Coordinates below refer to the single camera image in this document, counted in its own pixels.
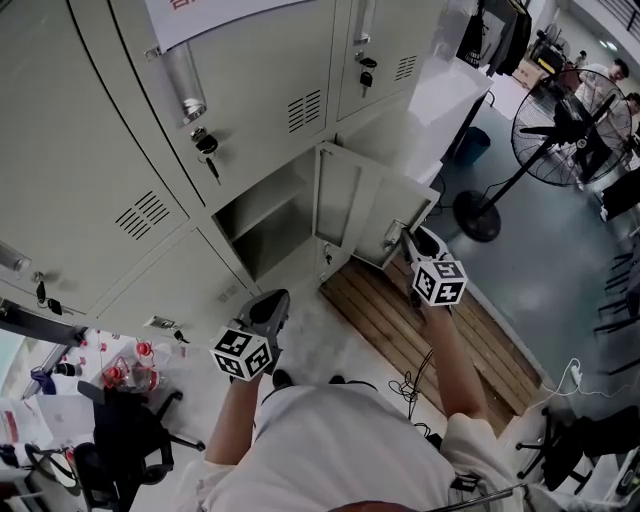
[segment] locker vent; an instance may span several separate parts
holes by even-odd
[[[153,192],[149,192],[120,215],[116,224],[131,238],[140,240],[169,213],[164,203]]]
[[[417,58],[418,56],[414,55],[413,57],[405,57],[400,60],[398,70],[396,71],[396,82],[403,78],[409,78],[413,74],[413,68],[416,65]]]
[[[289,115],[289,133],[302,128],[305,124],[315,121],[320,117],[320,104],[322,92],[320,89],[307,94],[287,106]]]
[[[217,300],[218,302],[221,302],[222,304],[224,304],[229,300],[230,297],[233,297],[237,292],[238,292],[238,287],[234,284],[229,289],[227,289],[226,292],[220,294]]]

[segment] paper sign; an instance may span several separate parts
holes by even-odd
[[[250,14],[304,0],[145,0],[160,51]]]

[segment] power strip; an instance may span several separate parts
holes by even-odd
[[[573,378],[573,382],[575,385],[580,388],[580,382],[582,382],[582,373],[580,373],[580,367],[573,365],[571,366],[571,378]]]

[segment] trash bin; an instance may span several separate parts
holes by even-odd
[[[458,146],[454,162],[460,167],[469,167],[491,146],[491,139],[480,128],[472,126],[467,130]]]

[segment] lock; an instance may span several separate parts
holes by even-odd
[[[199,126],[191,132],[191,140],[203,155],[209,155],[218,149],[218,141],[216,138],[210,133],[207,133],[207,130],[202,126]]]

